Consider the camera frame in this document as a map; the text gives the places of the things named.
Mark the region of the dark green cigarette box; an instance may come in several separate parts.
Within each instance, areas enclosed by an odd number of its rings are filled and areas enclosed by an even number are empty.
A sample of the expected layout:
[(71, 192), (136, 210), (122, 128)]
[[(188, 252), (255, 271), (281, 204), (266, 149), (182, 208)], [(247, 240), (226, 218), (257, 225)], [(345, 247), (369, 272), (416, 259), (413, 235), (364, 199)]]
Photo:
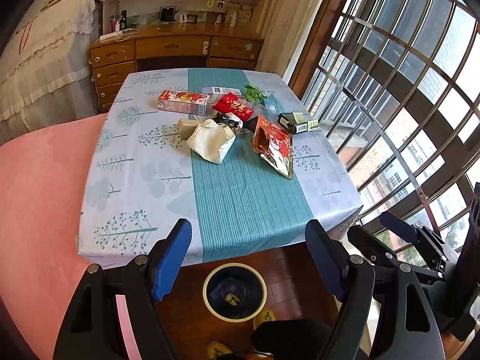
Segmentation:
[(318, 129), (319, 122), (313, 119), (309, 113), (303, 112), (287, 112), (278, 116), (278, 124), (281, 125), (288, 133), (298, 135)]

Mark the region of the red foil snack bag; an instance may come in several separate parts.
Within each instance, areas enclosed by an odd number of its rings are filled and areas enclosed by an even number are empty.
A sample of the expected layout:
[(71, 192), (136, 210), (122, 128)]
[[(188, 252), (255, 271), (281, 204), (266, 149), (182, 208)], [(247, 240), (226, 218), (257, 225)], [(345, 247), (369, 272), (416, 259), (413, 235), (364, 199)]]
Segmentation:
[(285, 178), (292, 179), (292, 139), (289, 133), (259, 115), (251, 143), (264, 161)]

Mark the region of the yellow slipper foot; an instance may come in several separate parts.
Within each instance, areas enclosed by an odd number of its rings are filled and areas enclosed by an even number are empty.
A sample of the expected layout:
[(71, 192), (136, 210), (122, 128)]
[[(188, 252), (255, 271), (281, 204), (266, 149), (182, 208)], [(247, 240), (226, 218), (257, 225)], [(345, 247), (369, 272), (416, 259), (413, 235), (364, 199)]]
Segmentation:
[(233, 351), (227, 345), (218, 341), (209, 343), (206, 351), (208, 359), (221, 359), (233, 354)]
[(276, 317), (272, 310), (264, 308), (253, 318), (253, 329), (256, 330), (262, 323), (275, 321)]

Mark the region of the yellow slipper right foot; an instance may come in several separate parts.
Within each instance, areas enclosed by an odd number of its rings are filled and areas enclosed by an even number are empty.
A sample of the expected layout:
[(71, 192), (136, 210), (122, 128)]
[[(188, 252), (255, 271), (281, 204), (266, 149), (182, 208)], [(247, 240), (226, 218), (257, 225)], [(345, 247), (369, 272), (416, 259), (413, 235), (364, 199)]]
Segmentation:
[(253, 318), (253, 329), (256, 330), (262, 323), (275, 321), (276, 317), (272, 310), (264, 308)]

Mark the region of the yellow crumpled paper in bin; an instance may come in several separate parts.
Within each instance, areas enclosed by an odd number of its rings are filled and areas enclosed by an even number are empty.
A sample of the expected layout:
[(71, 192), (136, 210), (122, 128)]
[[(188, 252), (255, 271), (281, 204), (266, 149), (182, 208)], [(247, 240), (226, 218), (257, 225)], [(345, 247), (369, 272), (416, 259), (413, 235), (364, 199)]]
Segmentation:
[(237, 306), (241, 303), (240, 297), (234, 293), (227, 293), (224, 300), (226, 300), (231, 306)]

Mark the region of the window metal security grille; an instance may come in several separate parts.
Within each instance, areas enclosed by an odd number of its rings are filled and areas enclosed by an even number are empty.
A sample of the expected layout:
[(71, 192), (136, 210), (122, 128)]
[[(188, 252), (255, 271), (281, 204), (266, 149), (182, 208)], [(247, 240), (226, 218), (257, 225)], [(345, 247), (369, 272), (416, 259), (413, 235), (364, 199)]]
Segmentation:
[(479, 183), (479, 17), (464, 0), (327, 0), (303, 101), (361, 200), (358, 224), (423, 258), (384, 212), (454, 250)]

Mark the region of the pink bed sheet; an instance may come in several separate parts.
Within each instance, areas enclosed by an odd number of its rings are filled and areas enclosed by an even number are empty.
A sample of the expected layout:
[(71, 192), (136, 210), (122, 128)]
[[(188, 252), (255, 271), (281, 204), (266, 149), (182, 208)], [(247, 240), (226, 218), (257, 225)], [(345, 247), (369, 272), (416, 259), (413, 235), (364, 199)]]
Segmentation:
[(77, 252), (86, 178), (104, 114), (1, 146), (1, 300), (39, 359), (52, 359), (89, 260)]

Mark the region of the light blue plastic bag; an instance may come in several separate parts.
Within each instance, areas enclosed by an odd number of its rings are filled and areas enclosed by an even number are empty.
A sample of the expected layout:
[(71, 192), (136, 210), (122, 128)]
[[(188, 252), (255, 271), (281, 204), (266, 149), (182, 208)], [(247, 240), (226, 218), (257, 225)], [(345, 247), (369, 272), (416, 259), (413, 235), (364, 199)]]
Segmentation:
[(264, 116), (271, 121), (277, 121), (278, 116), (285, 112), (286, 108), (280, 100), (274, 94), (270, 94), (264, 99)]

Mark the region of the green crumpled paper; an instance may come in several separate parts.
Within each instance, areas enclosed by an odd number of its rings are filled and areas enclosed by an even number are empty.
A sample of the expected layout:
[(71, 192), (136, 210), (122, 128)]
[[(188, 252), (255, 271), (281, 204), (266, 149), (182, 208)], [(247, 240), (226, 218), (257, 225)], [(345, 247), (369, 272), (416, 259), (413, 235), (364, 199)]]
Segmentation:
[(265, 100), (268, 98), (267, 94), (261, 91), (254, 85), (244, 85), (245, 94), (243, 95), (247, 102), (259, 103), (265, 105)]

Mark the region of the red gold packet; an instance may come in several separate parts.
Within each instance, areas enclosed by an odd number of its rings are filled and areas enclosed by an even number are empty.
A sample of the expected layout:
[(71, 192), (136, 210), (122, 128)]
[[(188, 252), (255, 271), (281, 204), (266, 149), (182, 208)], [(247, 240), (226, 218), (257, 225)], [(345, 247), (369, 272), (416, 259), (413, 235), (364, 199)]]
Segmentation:
[(222, 114), (232, 113), (241, 119), (242, 122), (247, 122), (254, 114), (254, 110), (248, 105), (243, 104), (239, 97), (233, 93), (224, 94), (213, 106), (214, 111)]

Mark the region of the black gold crumpled wrapper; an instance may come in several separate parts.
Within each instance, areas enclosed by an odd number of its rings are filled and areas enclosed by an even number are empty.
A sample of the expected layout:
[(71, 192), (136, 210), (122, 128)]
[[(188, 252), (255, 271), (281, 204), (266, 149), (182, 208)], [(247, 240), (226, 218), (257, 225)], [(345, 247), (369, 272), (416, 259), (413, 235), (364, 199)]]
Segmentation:
[(216, 112), (212, 119), (222, 127), (229, 127), (233, 133), (237, 133), (243, 128), (242, 120), (233, 113), (223, 114)]

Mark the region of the white purple small box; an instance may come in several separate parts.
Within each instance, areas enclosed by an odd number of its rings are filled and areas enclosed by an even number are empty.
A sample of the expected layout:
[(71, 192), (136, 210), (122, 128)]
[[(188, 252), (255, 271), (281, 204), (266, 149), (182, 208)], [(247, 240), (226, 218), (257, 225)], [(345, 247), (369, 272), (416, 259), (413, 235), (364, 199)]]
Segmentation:
[(225, 94), (234, 94), (239, 98), (242, 96), (242, 92), (238, 88), (226, 88), (226, 87), (219, 87), (219, 86), (203, 87), (201, 93), (209, 95), (209, 99), (208, 99), (209, 104), (213, 104), (217, 102)]

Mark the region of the white lace covered furniture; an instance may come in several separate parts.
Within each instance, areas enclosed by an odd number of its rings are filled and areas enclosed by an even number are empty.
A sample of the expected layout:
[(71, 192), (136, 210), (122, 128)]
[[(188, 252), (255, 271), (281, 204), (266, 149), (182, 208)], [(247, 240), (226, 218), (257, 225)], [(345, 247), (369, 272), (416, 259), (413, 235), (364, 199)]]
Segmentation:
[(41, 12), (1, 55), (1, 142), (95, 116), (89, 47), (99, 37), (97, 0), (62, 0)]

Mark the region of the wooden dresser with drawers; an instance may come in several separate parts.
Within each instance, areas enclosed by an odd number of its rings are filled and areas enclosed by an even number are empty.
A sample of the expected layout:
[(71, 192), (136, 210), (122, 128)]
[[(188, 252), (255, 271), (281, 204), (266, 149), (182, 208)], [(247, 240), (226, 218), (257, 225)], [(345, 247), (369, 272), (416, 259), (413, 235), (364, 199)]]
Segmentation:
[(151, 24), (89, 47), (98, 108), (110, 110), (130, 73), (170, 68), (254, 70), (264, 38), (250, 25)]

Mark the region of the black picture frame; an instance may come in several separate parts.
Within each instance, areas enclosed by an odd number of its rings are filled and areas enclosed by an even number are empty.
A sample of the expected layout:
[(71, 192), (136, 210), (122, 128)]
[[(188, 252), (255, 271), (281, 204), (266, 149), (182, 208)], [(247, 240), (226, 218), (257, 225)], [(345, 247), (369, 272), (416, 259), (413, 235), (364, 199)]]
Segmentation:
[(176, 7), (162, 7), (159, 12), (159, 23), (160, 24), (171, 24), (174, 23), (176, 14)]

